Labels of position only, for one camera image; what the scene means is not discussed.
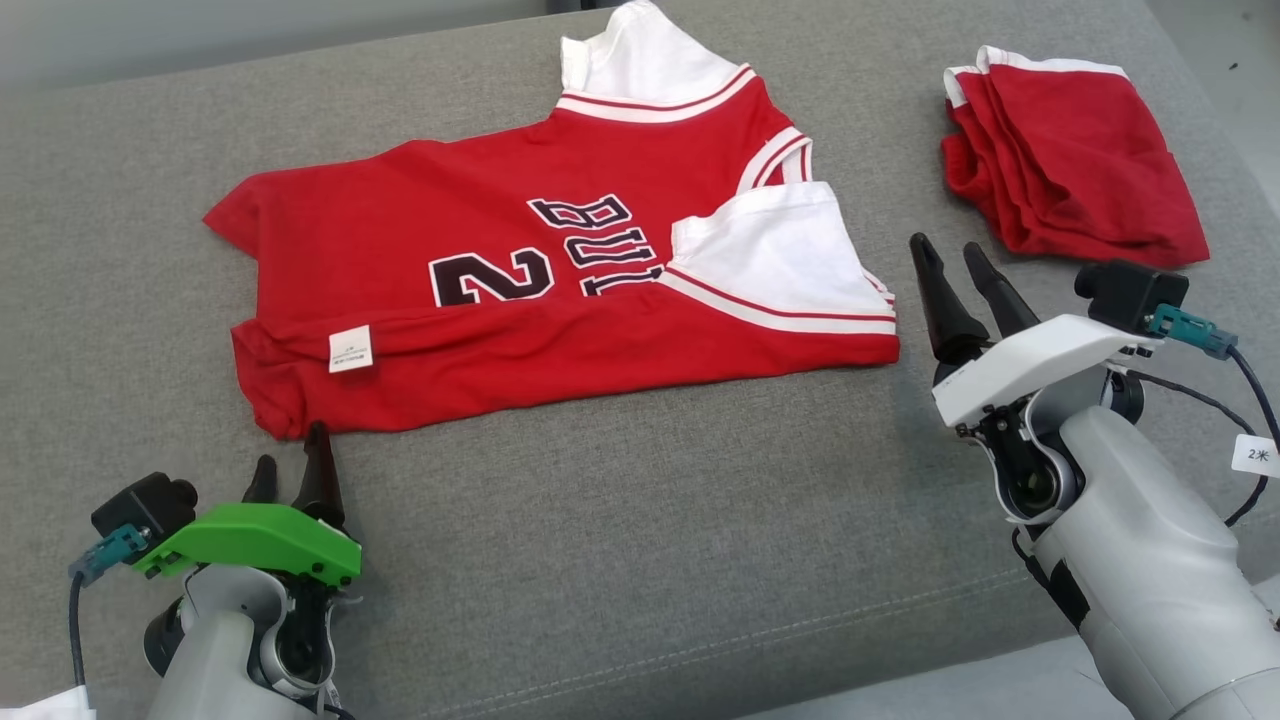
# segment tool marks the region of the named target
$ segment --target clothing tag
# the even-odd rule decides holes
[[[330,373],[367,368],[372,364],[374,346],[369,341],[369,325],[360,325],[329,336]]]

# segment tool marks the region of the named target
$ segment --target black and white lettering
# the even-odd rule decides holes
[[[596,263],[640,263],[657,258],[640,228],[599,240],[570,237],[564,241],[564,250],[579,268]]]
[[[605,195],[590,205],[573,205],[556,200],[530,200],[529,206],[538,213],[544,223],[553,228],[580,228],[595,231],[625,223],[631,219],[631,210],[618,200],[617,195]]]
[[[590,277],[582,279],[582,295],[600,295],[605,290],[623,283],[646,283],[658,279],[662,274],[662,265],[654,265],[639,273],[616,273],[612,275]]]
[[[435,292],[435,304],[440,307],[472,305],[480,302],[481,290],[498,300],[527,300],[541,297],[556,284],[550,261],[532,247],[512,252],[511,263],[517,274],[524,274],[524,279],[516,279],[475,252],[433,260],[431,290]]]

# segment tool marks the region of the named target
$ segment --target couch seam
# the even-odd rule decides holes
[[[1280,518],[1280,510],[1275,510],[1275,511],[1267,512],[1265,515],[1245,516],[1245,518],[1243,518],[1240,520],[1240,523],[1236,525],[1236,528],[1244,528],[1247,525],[1266,523],[1266,521],[1272,520],[1275,518]],[[1012,574],[1021,574],[1023,571],[1024,571],[1024,569],[1021,569],[1021,568],[1012,569],[1012,570],[1005,570],[1002,573],[996,573],[993,575],[986,575],[986,577],[978,578],[975,580],[969,580],[969,582],[965,582],[965,583],[957,583],[955,585],[948,585],[948,587],[945,587],[945,588],[938,588],[938,589],[933,589],[933,591],[928,591],[928,592],[923,592],[923,593],[916,593],[916,594],[911,594],[911,596],[902,597],[902,598],[896,598],[896,600],[891,600],[891,601],[886,601],[886,602],[879,602],[879,603],[873,603],[873,605],[864,605],[861,607],[855,607],[852,610],[844,610],[841,612],[833,612],[831,615],[822,615],[819,618],[812,618],[812,619],[808,619],[808,620],[800,620],[797,623],[790,623],[787,625],[780,625],[777,628],[769,628],[767,630],[756,630],[756,632],[746,633],[746,634],[737,635],[737,637],[733,637],[733,638],[728,638],[728,639],[723,639],[723,641],[716,641],[713,643],[705,643],[705,644],[701,644],[701,646],[696,646],[696,647],[691,647],[691,648],[685,648],[685,650],[676,651],[676,652],[668,652],[666,655],[658,655],[658,656],[649,657],[649,659],[645,659],[645,660],[636,660],[636,661],[632,661],[632,662],[625,662],[622,665],[616,665],[613,667],[605,667],[603,670],[594,670],[591,673],[585,673],[585,674],[581,674],[581,675],[575,675],[572,678],[563,678],[563,679],[559,679],[559,680],[553,680],[550,683],[543,683],[543,684],[539,684],[539,685],[531,685],[531,687],[522,688],[522,689],[518,689],[518,691],[509,691],[509,692],[506,692],[506,693],[499,693],[499,694],[484,697],[484,698],[480,698],[480,700],[472,700],[472,701],[462,702],[462,703],[458,703],[458,705],[451,705],[451,706],[447,706],[447,707],[439,707],[439,708],[435,708],[435,710],[426,711],[426,714],[421,715],[421,717],[431,717],[431,716],[435,716],[435,715],[444,715],[444,714],[453,712],[453,711],[457,711],[457,710],[466,710],[468,707],[475,707],[477,705],[485,705],[485,703],[499,701],[499,700],[507,700],[507,698],[518,697],[518,696],[529,694],[529,693],[538,692],[538,691],[550,689],[550,688],[564,685],[564,684],[568,684],[568,683],[576,683],[579,680],[586,680],[586,679],[591,679],[591,678],[599,678],[600,675],[608,675],[611,673],[618,673],[618,671],[630,670],[630,669],[634,669],[634,667],[641,667],[644,665],[652,665],[654,662],[662,662],[663,660],[671,660],[673,657],[681,657],[681,656],[685,656],[685,655],[690,655],[690,653],[694,653],[694,652],[701,652],[701,651],[705,651],[705,650],[714,650],[717,647],[723,647],[726,644],[731,644],[731,643],[735,643],[735,642],[749,641],[749,639],[759,638],[762,635],[769,635],[769,634],[773,634],[773,633],[791,630],[791,629],[800,628],[800,626],[804,626],[804,625],[813,625],[815,623],[823,623],[823,621],[827,621],[827,620],[835,620],[837,618],[846,618],[849,615],[856,615],[856,614],[860,614],[860,612],[872,612],[872,611],[876,611],[876,610],[882,610],[882,609],[892,607],[895,605],[904,605],[904,603],[908,603],[908,602],[911,602],[911,601],[915,601],[915,600],[933,597],[933,596],[948,593],[951,591],[956,591],[956,589],[961,589],[961,588],[969,588],[969,587],[973,587],[973,585],[977,585],[977,584],[986,583],[988,580],[995,580],[995,579],[998,579],[998,578],[1006,578],[1006,577],[1012,575]],[[984,592],[989,592],[989,591],[996,589],[996,588],[1002,588],[1002,587],[1012,585],[1012,584],[1024,582],[1027,579],[1029,579],[1029,577],[1028,575],[1023,575],[1023,577],[1015,578],[1012,580],[1006,580],[1006,582],[995,583],[995,584],[991,584],[991,585],[984,585],[984,587],[980,587],[980,588],[978,588],[978,589],[975,589],[973,592],[961,592],[961,593],[956,593],[956,594],[950,594],[950,596],[941,597],[941,598],[937,598],[937,600],[931,600],[931,601],[924,602],[924,603],[913,605],[911,607],[902,607],[902,609],[899,609],[899,610],[893,610],[891,612],[879,612],[879,614],[867,615],[865,618],[858,618],[858,619],[854,619],[854,620],[850,620],[850,621],[846,621],[846,623],[837,623],[835,625],[823,625],[822,628],[813,628],[813,629],[809,629],[809,630],[803,630],[800,633],[792,633],[792,634],[788,634],[788,635],[782,635],[782,637],[778,637],[778,638],[771,638],[771,639],[760,641],[760,642],[756,642],[756,643],[745,644],[745,646],[741,646],[741,647],[735,647],[735,648],[730,648],[730,650],[722,650],[722,651],[718,651],[718,652],[713,652],[710,655],[692,657],[692,659],[689,659],[689,660],[682,660],[680,662],[669,662],[667,665],[662,665],[659,667],[653,667],[653,669],[649,669],[649,670],[644,670],[641,673],[632,673],[632,674],[621,675],[621,676],[617,676],[617,678],[609,678],[607,680],[600,680],[600,682],[591,683],[591,684],[588,684],[588,685],[566,688],[563,691],[557,691],[557,692],[553,692],[553,693],[540,694],[538,697],[531,697],[529,700],[524,700],[524,701],[520,701],[520,702],[513,702],[513,703],[503,705],[503,706],[498,706],[498,707],[490,707],[490,708],[486,708],[486,710],[483,710],[483,711],[479,711],[479,712],[471,712],[471,714],[466,714],[466,715],[457,715],[457,716],[454,716],[453,720],[466,720],[468,717],[477,717],[477,716],[481,716],[481,715],[488,715],[490,712],[499,712],[502,710],[508,710],[508,708],[512,708],[512,707],[520,707],[520,706],[524,706],[524,705],[530,705],[530,703],[534,703],[534,702],[540,702],[543,700],[549,700],[552,697],[557,697],[557,696],[562,696],[562,694],[568,694],[568,693],[580,692],[580,691],[588,691],[588,689],[598,688],[598,687],[607,685],[607,684],[611,684],[611,683],[618,683],[618,682],[627,680],[627,679],[631,679],[631,678],[639,678],[641,675],[649,675],[649,674],[653,674],[653,673],[660,673],[662,670],[668,670],[668,669],[672,669],[672,667],[682,667],[685,665],[691,665],[691,664],[695,664],[695,662],[701,662],[704,660],[712,660],[712,659],[716,659],[716,657],[724,656],[724,655],[731,655],[733,652],[742,652],[742,651],[756,648],[756,647],[765,647],[765,646],[774,644],[774,643],[778,643],[778,642],[783,642],[783,641],[788,641],[788,639],[804,637],[806,634],[814,634],[814,633],[820,633],[820,632],[832,630],[832,629],[837,629],[837,628],[856,625],[859,623],[863,623],[865,620],[870,620],[870,619],[874,619],[874,618],[892,618],[895,615],[900,615],[900,614],[908,612],[910,610],[916,610],[916,609],[920,609],[920,607],[931,607],[933,605],[940,605],[940,603],[946,602],[948,600],[959,600],[959,598],[964,598],[964,597],[972,597],[972,596],[975,596],[975,594],[982,594]]]
[[[955,585],[948,585],[948,587],[945,587],[945,588],[938,588],[938,589],[933,589],[933,591],[928,591],[928,592],[922,592],[922,593],[911,594],[911,596],[908,596],[908,597],[890,600],[890,601],[886,601],[886,602],[878,602],[878,603],[873,603],[873,605],[864,605],[861,607],[855,607],[852,610],[844,610],[844,611],[840,611],[840,612],[833,612],[831,615],[822,615],[819,618],[810,618],[808,620],[800,620],[800,621],[790,623],[790,624],[786,624],[786,625],[778,625],[776,628],[769,628],[769,629],[765,629],[765,630],[755,630],[753,633],[745,633],[745,634],[736,635],[736,637],[732,637],[732,638],[728,638],[728,639],[716,641],[716,642],[712,642],[712,643],[705,643],[705,644],[700,644],[700,646],[695,646],[695,647],[680,650],[680,651],[676,651],[676,652],[668,652],[666,655],[658,655],[658,656],[654,656],[654,657],[648,657],[648,659],[644,659],[644,660],[635,660],[632,662],[623,662],[621,665],[614,665],[612,667],[605,667],[603,670],[593,670],[591,673],[584,673],[581,675],[573,675],[572,678],[562,678],[559,680],[552,680],[550,683],[543,683],[543,684],[539,684],[539,685],[531,685],[531,687],[522,688],[522,689],[518,689],[518,691],[509,691],[509,692],[506,692],[506,693],[498,693],[498,694],[493,694],[493,696],[484,697],[484,698],[480,698],[480,700],[471,700],[471,701],[462,702],[462,703],[458,703],[458,705],[451,705],[451,706],[447,706],[447,707],[438,707],[435,710],[429,710],[424,715],[424,717],[430,717],[430,716],[434,716],[434,715],[444,715],[447,712],[453,712],[454,710],[465,710],[467,707],[475,707],[477,705],[484,705],[484,703],[493,702],[493,701],[497,701],[497,700],[506,700],[506,698],[511,698],[511,697],[518,697],[518,696],[522,696],[522,694],[529,694],[529,693],[538,692],[538,691],[545,691],[545,689],[550,689],[550,688],[554,688],[554,687],[558,687],[558,685],[563,685],[563,684],[568,684],[568,683],[576,683],[579,680],[588,680],[588,679],[591,679],[591,678],[599,678],[600,675],[608,675],[611,673],[620,673],[620,671],[623,671],[623,670],[630,670],[630,669],[640,667],[640,666],[644,666],[644,665],[652,665],[654,662],[662,662],[663,660],[671,660],[673,657],[681,657],[681,656],[685,656],[685,655],[691,655],[691,653],[701,652],[701,651],[705,651],[705,650],[714,650],[717,647],[723,647],[726,644],[732,644],[732,643],[741,642],[741,641],[750,641],[750,639],[759,638],[762,635],[771,635],[773,633],[782,633],[782,632],[786,632],[786,630],[792,630],[795,628],[801,628],[804,625],[813,625],[815,623],[824,623],[827,620],[835,620],[837,618],[846,618],[849,615],[856,615],[856,614],[860,614],[860,612],[870,612],[870,611],[876,611],[876,610],[882,610],[882,609],[886,609],[886,607],[892,607],[895,605],[902,605],[902,603],[906,603],[906,602],[913,602],[913,601],[916,601],[916,600],[922,600],[922,598],[927,598],[927,597],[934,597],[934,596],[938,596],[938,594],[948,593],[951,591],[956,591],[956,589],[961,589],[961,588],[968,588],[968,587],[978,585],[978,584],[986,583],[988,580],[995,580],[995,579],[998,579],[998,578],[1006,578],[1006,577],[1012,575],[1015,573],[1023,573],[1023,571],[1024,570],[1021,568],[1018,568],[1018,569],[1014,569],[1014,570],[1005,570],[1002,573],[996,573],[993,575],[986,575],[986,577],[978,578],[975,580],[968,580],[968,582],[957,583]],[[951,596],[951,597],[963,597],[963,594]],[[873,616],[874,618],[879,618],[881,615],[873,615]]]
[[[997,578],[997,577],[1000,577],[1000,575],[992,575],[992,578]],[[1024,583],[1027,580],[1030,580],[1029,575],[1024,575],[1024,577],[1020,577],[1020,578],[1014,578],[1011,580],[1005,580],[1002,583],[995,583],[995,584],[991,584],[991,585],[980,587],[980,588],[977,588],[977,589],[973,589],[973,591],[969,591],[969,592],[963,592],[963,593],[956,593],[956,594],[951,594],[951,596],[946,596],[946,597],[940,597],[940,598],[936,598],[936,600],[931,600],[928,602],[923,602],[923,603],[919,603],[919,605],[913,605],[910,607],[899,607],[899,609],[891,610],[888,612],[879,612],[879,614],[876,614],[876,615],[867,615],[867,616],[863,616],[863,618],[855,618],[852,620],[846,620],[844,623],[837,623],[835,625],[823,625],[820,628],[810,628],[808,630],[801,630],[799,633],[792,633],[790,635],[782,635],[782,637],[778,637],[778,638],[769,638],[769,639],[755,642],[755,643],[751,643],[751,644],[745,644],[745,646],[741,646],[741,647],[733,647],[733,648],[728,648],[728,650],[722,650],[719,652],[713,652],[710,655],[703,655],[703,656],[699,656],[699,657],[690,657],[687,660],[681,660],[678,662],[668,662],[666,665],[659,665],[658,667],[650,667],[648,670],[641,670],[640,673],[632,673],[630,675],[620,675],[617,678],[609,678],[607,680],[600,680],[600,682],[596,682],[596,683],[591,683],[589,685],[580,685],[580,687],[575,687],[575,688],[566,688],[563,691],[556,691],[553,693],[540,694],[540,696],[536,696],[536,697],[522,700],[520,702],[512,702],[509,705],[499,705],[498,707],[489,707],[486,710],[481,710],[479,712],[470,712],[467,715],[458,715],[454,720],[467,720],[468,717],[480,717],[483,715],[489,715],[492,712],[500,712],[503,710],[511,710],[512,707],[521,707],[521,706],[525,706],[525,705],[532,705],[535,702],[541,702],[544,700],[550,700],[553,697],[558,697],[558,696],[563,696],[563,694],[570,694],[570,693],[576,693],[576,692],[584,692],[584,691],[589,691],[589,689],[593,689],[593,688],[599,688],[602,685],[608,685],[608,684],[612,684],[612,683],[621,683],[622,680],[630,680],[632,678],[640,678],[643,675],[652,675],[654,673],[660,673],[663,670],[671,670],[672,667],[684,667],[685,665],[694,665],[696,662],[704,662],[707,660],[714,660],[717,657],[723,657],[726,655],[732,655],[735,652],[744,652],[744,651],[748,651],[748,650],[762,648],[762,647],[767,647],[767,646],[776,644],[776,643],[780,643],[780,642],[786,642],[786,641],[791,641],[791,639],[795,639],[795,638],[800,638],[800,637],[804,637],[804,635],[812,635],[812,634],[817,634],[817,633],[824,633],[827,630],[835,630],[835,629],[838,629],[838,628],[847,628],[847,626],[851,626],[851,625],[858,625],[859,623],[865,623],[868,620],[876,620],[876,619],[881,619],[881,618],[892,618],[895,615],[901,615],[904,612],[913,612],[913,611],[920,610],[923,607],[931,607],[931,606],[934,606],[934,605],[942,605],[942,603],[950,602],[952,600],[963,600],[965,597],[973,597],[973,596],[983,594],[983,593],[987,593],[987,592],[991,592],[991,591],[995,591],[995,589],[998,589],[998,588],[1004,588],[1004,587],[1009,587],[1009,585],[1015,585],[1015,584],[1019,584],[1019,583]]]

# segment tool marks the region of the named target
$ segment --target jersey number 2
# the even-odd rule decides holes
[[[507,273],[475,252],[465,252],[431,261],[431,288],[435,304],[472,305],[480,302],[480,291],[498,300],[541,297],[556,284],[552,264],[532,247],[511,254],[512,269]]]

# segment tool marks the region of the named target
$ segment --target blue connector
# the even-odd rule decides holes
[[[1219,360],[1226,360],[1226,351],[1235,347],[1235,343],[1240,341],[1234,333],[1220,331],[1213,323],[1189,313],[1183,313],[1172,305],[1156,306],[1156,311],[1151,316],[1151,323],[1147,324],[1147,332],[1185,342],[1203,350],[1204,355]]]
[[[70,578],[74,578],[76,573],[84,575],[81,587],[87,588],[104,573],[124,562],[134,552],[146,550],[146,547],[147,537],[143,532],[133,525],[120,525],[111,534],[93,543],[93,547],[79,556],[79,560],[72,562],[70,568],[67,569],[67,575]]]

